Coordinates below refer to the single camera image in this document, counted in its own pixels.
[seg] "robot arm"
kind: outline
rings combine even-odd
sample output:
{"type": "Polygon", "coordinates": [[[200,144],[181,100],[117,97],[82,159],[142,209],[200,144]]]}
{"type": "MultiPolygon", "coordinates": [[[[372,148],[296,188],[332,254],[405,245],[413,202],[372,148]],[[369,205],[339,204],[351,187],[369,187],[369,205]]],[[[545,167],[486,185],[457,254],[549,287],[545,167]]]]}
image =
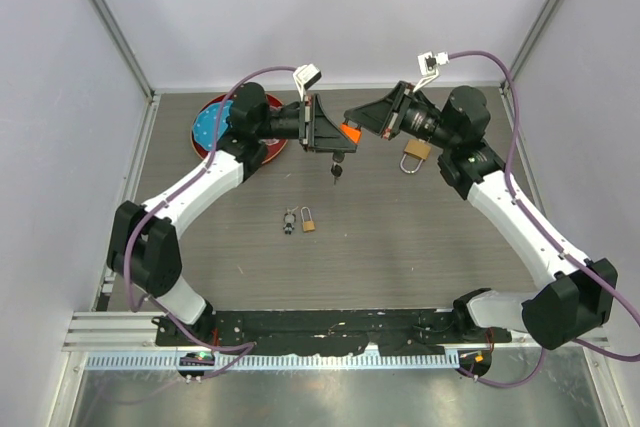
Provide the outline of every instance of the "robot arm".
{"type": "MultiPolygon", "coordinates": [[[[431,59],[431,68],[437,75],[441,62],[431,59]]],[[[584,261],[613,287],[617,273],[607,259],[592,262],[568,242],[512,179],[516,198],[531,218],[518,206],[505,181],[504,162],[484,140],[490,118],[486,99],[477,89],[453,89],[439,110],[406,82],[399,82],[383,99],[345,113],[349,125],[364,127],[382,138],[391,140],[402,131],[442,148],[438,165],[447,184],[493,223],[522,259],[539,289],[528,294],[490,289],[471,292],[454,302],[458,328],[473,331],[502,327],[529,332],[542,347],[555,349],[604,324],[613,302],[610,294],[571,265],[566,256],[584,261]],[[532,219],[552,239],[562,242],[562,253],[558,254],[532,219]]]]}

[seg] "padlock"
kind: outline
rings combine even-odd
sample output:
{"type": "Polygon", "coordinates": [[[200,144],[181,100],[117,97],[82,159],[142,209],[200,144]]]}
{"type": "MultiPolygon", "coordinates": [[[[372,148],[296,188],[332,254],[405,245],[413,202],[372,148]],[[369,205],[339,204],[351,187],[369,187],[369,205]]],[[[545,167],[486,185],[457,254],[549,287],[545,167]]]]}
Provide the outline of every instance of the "padlock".
{"type": "Polygon", "coordinates": [[[300,218],[302,219],[302,231],[303,232],[313,232],[314,230],[316,230],[316,224],[313,221],[313,219],[311,218],[311,210],[309,209],[309,207],[303,207],[300,209],[300,218]],[[306,217],[309,218],[309,220],[305,220],[305,210],[307,211],[307,215],[306,217]]]}
{"type": "Polygon", "coordinates": [[[409,140],[409,142],[407,142],[407,146],[404,148],[404,155],[400,160],[400,170],[402,170],[405,174],[415,174],[416,172],[418,172],[418,170],[420,170],[422,163],[427,160],[430,152],[431,146],[424,140],[409,140]],[[413,170],[409,170],[404,166],[404,161],[406,160],[407,155],[413,157],[414,159],[418,159],[418,165],[413,170]]]}

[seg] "metal frame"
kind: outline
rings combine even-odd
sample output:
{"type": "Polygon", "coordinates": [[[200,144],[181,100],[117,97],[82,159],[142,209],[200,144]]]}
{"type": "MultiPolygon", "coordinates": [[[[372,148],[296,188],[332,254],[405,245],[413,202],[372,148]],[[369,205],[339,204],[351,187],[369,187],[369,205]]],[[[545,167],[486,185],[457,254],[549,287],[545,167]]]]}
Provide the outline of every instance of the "metal frame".
{"type": "Polygon", "coordinates": [[[531,52],[549,25],[549,22],[558,10],[558,6],[561,2],[562,0],[545,0],[538,17],[531,26],[531,29],[529,29],[520,50],[518,50],[518,53],[516,54],[513,65],[511,66],[511,75],[513,75],[514,79],[520,74],[522,67],[527,62],[529,55],[531,55],[531,52]]]}
{"type": "Polygon", "coordinates": [[[111,12],[111,9],[109,9],[107,2],[105,0],[89,0],[89,1],[95,8],[95,11],[98,14],[98,17],[100,17],[100,20],[102,21],[105,28],[107,29],[107,32],[109,33],[109,36],[113,40],[116,48],[118,49],[120,54],[122,54],[123,60],[131,70],[131,73],[135,77],[136,82],[138,83],[140,89],[142,89],[142,92],[144,93],[145,97],[148,100],[151,100],[154,95],[153,88],[151,87],[149,80],[144,74],[142,67],[140,67],[140,64],[136,59],[133,49],[131,48],[131,46],[129,45],[129,42],[127,42],[127,39],[122,33],[122,30],[120,29],[118,22],[116,21],[113,13],[111,12]]]}
{"type": "MultiPolygon", "coordinates": [[[[125,184],[122,192],[120,193],[119,203],[125,200],[133,200],[140,184],[140,176],[142,175],[142,169],[144,167],[144,160],[147,156],[147,150],[149,149],[149,142],[151,141],[151,134],[153,133],[153,125],[156,121],[158,114],[158,107],[160,106],[160,96],[155,95],[149,102],[149,106],[144,113],[144,118],[140,124],[140,130],[138,132],[138,141],[133,152],[131,165],[129,171],[125,177],[125,184]]],[[[102,268],[102,276],[100,277],[98,292],[92,305],[92,311],[95,311],[100,297],[102,295],[110,296],[113,291],[113,284],[115,282],[116,274],[109,269],[105,263],[102,268]]]]}

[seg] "metal floor panel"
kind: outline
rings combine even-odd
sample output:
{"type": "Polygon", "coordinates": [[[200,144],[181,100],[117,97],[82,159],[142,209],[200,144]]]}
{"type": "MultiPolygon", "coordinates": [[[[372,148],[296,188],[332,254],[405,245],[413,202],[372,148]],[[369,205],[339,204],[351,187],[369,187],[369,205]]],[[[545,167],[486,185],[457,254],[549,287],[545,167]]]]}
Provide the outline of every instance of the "metal floor panel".
{"type": "MultiPolygon", "coordinates": [[[[514,381],[538,348],[494,353],[489,377],[514,381]]],[[[71,425],[191,427],[596,427],[606,425],[582,349],[550,353],[517,389],[494,389],[453,370],[230,372],[202,384],[165,372],[85,372],[71,425]],[[135,405],[158,388],[161,393],[135,405]]]]}
{"type": "MultiPolygon", "coordinates": [[[[506,155],[511,130],[497,88],[484,89],[487,139],[506,155]]],[[[383,90],[321,92],[340,122],[344,110],[383,90]]],[[[449,89],[427,89],[439,107],[449,89]]],[[[295,93],[275,93],[284,101],[295,93]]],[[[189,132],[213,94],[163,95],[137,200],[157,195],[197,163],[189,132]]],[[[398,163],[408,137],[364,133],[337,186],[331,157],[289,142],[279,158],[198,218],[181,240],[184,275],[220,309],[446,307],[479,287],[531,291],[527,270],[479,212],[441,178],[434,149],[416,175],[398,163]],[[309,206],[316,231],[282,233],[286,208],[309,206]]],[[[525,191],[525,176],[514,169],[525,191]]],[[[125,310],[118,279],[110,310],[125,310]]]]}

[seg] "purple cable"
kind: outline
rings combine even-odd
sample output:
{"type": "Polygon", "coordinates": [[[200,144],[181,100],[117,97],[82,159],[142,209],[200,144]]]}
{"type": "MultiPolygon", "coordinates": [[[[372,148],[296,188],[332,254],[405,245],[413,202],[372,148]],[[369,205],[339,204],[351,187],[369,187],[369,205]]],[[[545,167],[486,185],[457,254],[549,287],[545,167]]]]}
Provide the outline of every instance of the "purple cable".
{"type": "Polygon", "coordinates": [[[533,369],[533,371],[529,375],[527,375],[524,379],[519,380],[518,382],[511,382],[511,383],[496,382],[495,380],[489,380],[489,379],[483,379],[482,377],[476,377],[471,371],[465,370],[462,367],[460,367],[459,369],[456,369],[456,370],[458,372],[460,372],[462,375],[466,375],[470,379],[474,379],[474,381],[480,382],[481,384],[489,385],[491,387],[496,387],[498,389],[511,389],[513,387],[520,387],[521,385],[526,384],[531,379],[533,379],[536,375],[538,375],[538,373],[542,369],[542,364],[544,364],[544,359],[546,357],[547,357],[547,350],[546,349],[542,349],[542,352],[540,352],[540,358],[538,359],[538,363],[536,364],[536,368],[533,369]]]}
{"type": "MultiPolygon", "coordinates": [[[[520,130],[520,104],[518,102],[518,95],[516,93],[516,86],[513,81],[513,76],[511,75],[511,72],[509,72],[509,69],[507,68],[507,66],[498,57],[496,57],[495,55],[489,52],[485,52],[482,50],[467,50],[464,52],[451,54],[449,55],[449,60],[458,59],[460,57],[471,57],[471,56],[486,57],[492,60],[493,62],[495,62],[498,65],[498,67],[500,67],[500,70],[502,70],[502,73],[504,74],[505,78],[507,79],[507,83],[511,88],[511,95],[513,97],[513,136],[511,137],[511,144],[509,145],[509,152],[507,154],[507,162],[505,164],[505,169],[504,169],[504,180],[505,180],[505,183],[507,184],[507,188],[509,189],[509,193],[511,194],[512,197],[515,198],[516,191],[513,187],[513,183],[511,180],[511,172],[513,168],[513,159],[516,151],[516,145],[517,145],[518,135],[520,130]]],[[[538,221],[538,219],[535,218],[535,216],[531,213],[531,211],[527,208],[527,206],[521,200],[517,200],[517,199],[516,199],[516,204],[518,205],[522,213],[536,227],[538,232],[540,232],[540,234],[542,234],[542,236],[551,245],[553,245],[553,247],[558,251],[558,253],[562,254],[564,252],[564,248],[562,247],[560,242],[558,242],[556,239],[553,238],[553,236],[544,228],[544,226],[538,221]]],[[[584,263],[581,260],[576,259],[571,254],[566,254],[565,258],[574,267],[584,272],[591,280],[593,280],[600,287],[602,287],[602,289],[605,292],[607,292],[614,299],[620,302],[620,304],[625,308],[625,310],[629,312],[629,314],[631,314],[631,317],[633,317],[633,320],[635,320],[638,326],[640,326],[640,312],[638,312],[638,310],[631,304],[631,302],[629,302],[620,292],[618,292],[616,289],[611,287],[611,285],[605,282],[598,274],[596,274],[590,268],[584,265],[584,263]]],[[[574,342],[582,345],[583,347],[591,349],[601,355],[604,355],[605,357],[609,357],[614,360],[620,360],[622,362],[639,362],[640,361],[640,354],[636,354],[636,355],[616,354],[614,352],[609,352],[607,350],[604,350],[601,347],[598,347],[596,345],[593,345],[581,339],[575,339],[574,342]]]]}

